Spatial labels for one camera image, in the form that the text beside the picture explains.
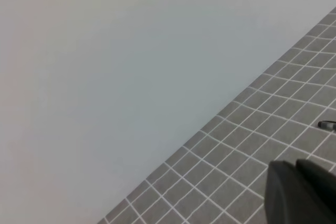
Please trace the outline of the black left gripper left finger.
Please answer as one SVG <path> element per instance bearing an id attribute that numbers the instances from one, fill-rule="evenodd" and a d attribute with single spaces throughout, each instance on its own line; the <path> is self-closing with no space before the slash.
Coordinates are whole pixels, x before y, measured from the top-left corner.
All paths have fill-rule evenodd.
<path id="1" fill-rule="evenodd" d="M 267 223 L 331 223 L 318 209 L 311 192 L 296 164 L 270 162 L 264 200 Z"/>

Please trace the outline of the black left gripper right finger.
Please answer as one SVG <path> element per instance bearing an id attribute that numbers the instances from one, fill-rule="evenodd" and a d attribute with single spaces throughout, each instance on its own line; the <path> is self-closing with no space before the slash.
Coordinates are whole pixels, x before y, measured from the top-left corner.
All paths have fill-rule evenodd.
<path id="1" fill-rule="evenodd" d="M 318 209 L 335 223 L 335 175 L 307 159 L 298 159 L 296 169 L 312 189 Z"/>

